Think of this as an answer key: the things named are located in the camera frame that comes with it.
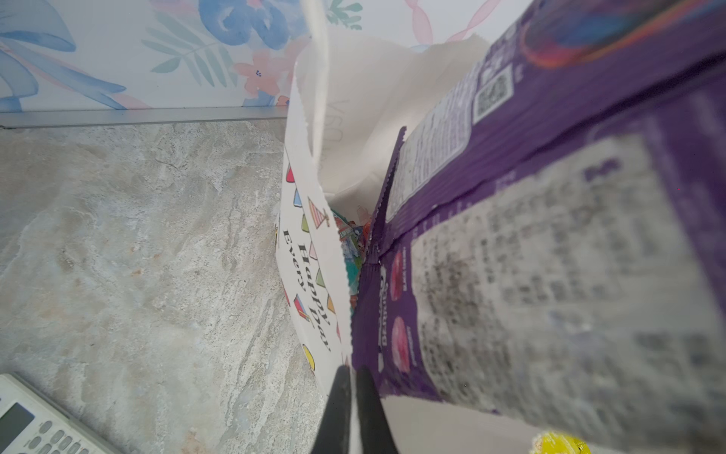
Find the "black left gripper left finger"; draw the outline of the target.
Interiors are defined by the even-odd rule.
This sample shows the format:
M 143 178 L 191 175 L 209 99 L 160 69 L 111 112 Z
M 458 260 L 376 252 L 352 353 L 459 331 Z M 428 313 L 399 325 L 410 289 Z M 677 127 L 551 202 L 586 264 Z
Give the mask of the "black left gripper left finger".
M 349 452 L 351 412 L 351 371 L 348 366 L 342 365 L 336 371 L 311 454 Z

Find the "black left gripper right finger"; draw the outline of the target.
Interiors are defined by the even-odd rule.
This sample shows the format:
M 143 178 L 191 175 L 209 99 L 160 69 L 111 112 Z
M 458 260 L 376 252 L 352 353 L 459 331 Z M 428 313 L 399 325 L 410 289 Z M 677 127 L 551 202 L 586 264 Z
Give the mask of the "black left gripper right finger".
M 355 372 L 355 404 L 361 452 L 398 454 L 381 397 L 368 367 L 361 367 Z

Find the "yellow snack bag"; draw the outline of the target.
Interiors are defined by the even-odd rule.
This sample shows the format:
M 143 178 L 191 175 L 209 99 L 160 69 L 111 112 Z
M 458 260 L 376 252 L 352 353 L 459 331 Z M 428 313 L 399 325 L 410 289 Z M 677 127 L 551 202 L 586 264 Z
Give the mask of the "yellow snack bag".
M 568 434 L 547 431 L 532 440 L 529 454 L 590 454 L 586 442 Z

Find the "teal Fox's candy bag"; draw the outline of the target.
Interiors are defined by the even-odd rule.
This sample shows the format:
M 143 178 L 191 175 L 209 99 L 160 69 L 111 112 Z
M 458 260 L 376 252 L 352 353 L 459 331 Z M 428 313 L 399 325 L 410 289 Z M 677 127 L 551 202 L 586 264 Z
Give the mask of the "teal Fox's candy bag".
M 364 225 L 358 225 L 353 221 L 348 221 L 336 211 L 333 214 L 338 227 L 348 277 L 351 312 L 354 313 L 359 294 L 360 273 L 366 260 L 371 222 L 368 221 Z

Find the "purple snack bag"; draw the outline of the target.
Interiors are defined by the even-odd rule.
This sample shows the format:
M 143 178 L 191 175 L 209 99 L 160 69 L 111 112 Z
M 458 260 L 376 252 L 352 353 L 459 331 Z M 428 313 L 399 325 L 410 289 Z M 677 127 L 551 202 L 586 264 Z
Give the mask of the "purple snack bag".
M 724 3 L 531 3 L 399 142 L 371 234 L 382 395 L 724 452 Z

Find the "white paper gift bag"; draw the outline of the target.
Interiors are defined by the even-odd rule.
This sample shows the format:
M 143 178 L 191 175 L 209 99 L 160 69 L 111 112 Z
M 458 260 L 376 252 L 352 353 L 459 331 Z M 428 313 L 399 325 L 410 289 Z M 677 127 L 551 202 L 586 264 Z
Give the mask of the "white paper gift bag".
M 472 36 L 415 50 L 325 26 L 295 62 L 276 260 L 323 393 L 352 353 L 350 225 L 374 215 L 401 130 L 415 128 L 488 47 Z

